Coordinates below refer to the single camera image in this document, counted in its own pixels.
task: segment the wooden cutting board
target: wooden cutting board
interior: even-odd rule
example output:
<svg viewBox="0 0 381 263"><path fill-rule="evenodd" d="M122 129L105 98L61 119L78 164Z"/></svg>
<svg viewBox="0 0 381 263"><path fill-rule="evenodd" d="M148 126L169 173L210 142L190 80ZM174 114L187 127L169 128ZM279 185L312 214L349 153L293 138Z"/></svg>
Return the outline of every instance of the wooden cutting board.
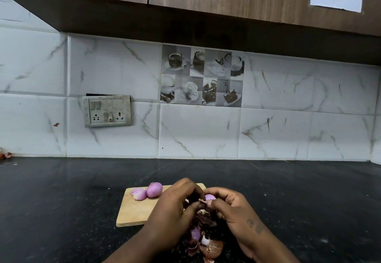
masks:
<svg viewBox="0 0 381 263"><path fill-rule="evenodd" d="M205 189L205 185L197 183L201 189ZM163 186L163 192L172 185ZM147 189L147 187L133 187L126 189L123 200L119 209L117 218L117 227L135 226L144 224L154 209L159 198L147 198L143 201L135 201L131 196L131 191L135 188Z"/></svg>

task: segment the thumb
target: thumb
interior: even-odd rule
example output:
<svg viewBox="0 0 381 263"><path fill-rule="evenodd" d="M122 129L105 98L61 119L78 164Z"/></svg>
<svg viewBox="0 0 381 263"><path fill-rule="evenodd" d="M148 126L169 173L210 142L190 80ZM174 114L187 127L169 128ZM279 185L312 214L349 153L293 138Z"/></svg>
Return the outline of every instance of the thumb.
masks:
<svg viewBox="0 0 381 263"><path fill-rule="evenodd" d="M187 230L192 223L193 217L196 215L200 207L200 202L196 201L190 204L184 211L180 221L184 230Z"/></svg>
<svg viewBox="0 0 381 263"><path fill-rule="evenodd" d="M208 207L220 212L225 217L225 220L232 218L233 207L220 198L208 202Z"/></svg>

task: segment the switch plate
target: switch plate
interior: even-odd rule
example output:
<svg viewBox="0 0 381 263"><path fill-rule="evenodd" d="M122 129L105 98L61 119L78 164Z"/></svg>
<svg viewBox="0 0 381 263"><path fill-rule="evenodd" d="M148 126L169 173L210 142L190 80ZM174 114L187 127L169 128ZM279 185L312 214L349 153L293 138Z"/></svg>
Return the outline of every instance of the switch plate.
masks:
<svg viewBox="0 0 381 263"><path fill-rule="evenodd" d="M85 127L130 126L130 96L82 97Z"/></svg>

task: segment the granite countertop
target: granite countertop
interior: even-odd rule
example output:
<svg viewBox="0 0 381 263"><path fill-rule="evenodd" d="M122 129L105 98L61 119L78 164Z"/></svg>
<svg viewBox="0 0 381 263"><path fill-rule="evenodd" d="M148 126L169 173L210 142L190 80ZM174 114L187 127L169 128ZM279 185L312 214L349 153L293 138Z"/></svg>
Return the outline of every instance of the granite countertop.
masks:
<svg viewBox="0 0 381 263"><path fill-rule="evenodd" d="M92 158L0 162L0 258L101 262L141 228L115 226L125 189L183 177L243 193L301 262L381 261L376 164ZM216 263L249 262L225 236L230 243ZM163 256L203 262L202 256Z"/></svg>

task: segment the person's left hand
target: person's left hand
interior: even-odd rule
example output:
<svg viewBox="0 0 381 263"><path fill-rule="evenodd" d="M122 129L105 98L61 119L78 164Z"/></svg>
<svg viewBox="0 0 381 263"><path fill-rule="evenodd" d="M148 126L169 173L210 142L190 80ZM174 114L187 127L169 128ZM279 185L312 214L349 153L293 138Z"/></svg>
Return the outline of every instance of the person's left hand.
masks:
<svg viewBox="0 0 381 263"><path fill-rule="evenodd" d="M177 181L161 194L141 229L155 254L174 247L187 232L199 210L199 198L205 200L204 192L188 178Z"/></svg>

